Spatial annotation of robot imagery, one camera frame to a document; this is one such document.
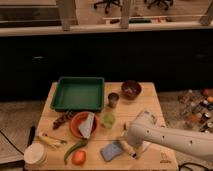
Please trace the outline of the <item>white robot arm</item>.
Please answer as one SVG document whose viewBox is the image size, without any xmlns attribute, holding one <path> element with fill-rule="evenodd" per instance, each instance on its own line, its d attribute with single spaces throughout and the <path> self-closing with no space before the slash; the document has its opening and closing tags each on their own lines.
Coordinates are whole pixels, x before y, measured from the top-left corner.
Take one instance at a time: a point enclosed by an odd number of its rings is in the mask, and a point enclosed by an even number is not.
<svg viewBox="0 0 213 171">
<path fill-rule="evenodd" d="M 133 148 L 147 141 L 213 163 L 212 133 L 166 128 L 156 122 L 153 113 L 141 111 L 129 123 L 122 139 Z"/>
</svg>

